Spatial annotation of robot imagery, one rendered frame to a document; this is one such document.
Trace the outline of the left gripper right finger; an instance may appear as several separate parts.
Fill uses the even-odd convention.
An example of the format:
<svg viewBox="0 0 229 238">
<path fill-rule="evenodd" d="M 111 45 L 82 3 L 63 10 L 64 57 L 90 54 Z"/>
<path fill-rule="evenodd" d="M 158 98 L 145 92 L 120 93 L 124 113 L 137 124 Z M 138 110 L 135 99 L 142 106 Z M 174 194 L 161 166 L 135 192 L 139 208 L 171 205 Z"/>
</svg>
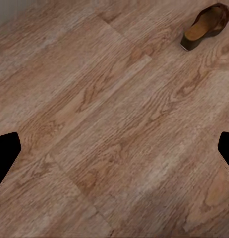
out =
<svg viewBox="0 0 229 238">
<path fill-rule="evenodd" d="M 229 133 L 222 132 L 219 138 L 218 151 L 229 165 Z"/>
</svg>

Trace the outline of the sandal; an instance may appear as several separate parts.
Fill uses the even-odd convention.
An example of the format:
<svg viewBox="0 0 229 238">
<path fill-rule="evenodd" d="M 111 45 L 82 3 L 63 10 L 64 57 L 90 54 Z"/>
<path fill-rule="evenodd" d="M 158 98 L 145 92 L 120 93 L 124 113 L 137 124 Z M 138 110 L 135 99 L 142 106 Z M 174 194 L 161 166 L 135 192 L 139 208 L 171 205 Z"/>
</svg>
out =
<svg viewBox="0 0 229 238">
<path fill-rule="evenodd" d="M 180 42 L 180 45 L 187 51 L 192 50 L 208 35 L 219 34 L 229 21 L 229 7 L 225 4 L 216 3 L 209 8 L 202 10 L 188 28 Z"/>
</svg>

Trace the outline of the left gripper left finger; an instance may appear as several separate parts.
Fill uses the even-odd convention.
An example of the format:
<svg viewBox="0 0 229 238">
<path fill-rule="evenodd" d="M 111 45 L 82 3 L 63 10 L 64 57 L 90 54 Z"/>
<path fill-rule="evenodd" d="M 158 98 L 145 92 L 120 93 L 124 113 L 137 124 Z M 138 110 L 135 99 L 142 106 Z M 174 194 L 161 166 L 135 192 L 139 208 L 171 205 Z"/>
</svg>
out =
<svg viewBox="0 0 229 238">
<path fill-rule="evenodd" d="M 21 151 L 17 132 L 0 136 L 0 184 Z"/>
</svg>

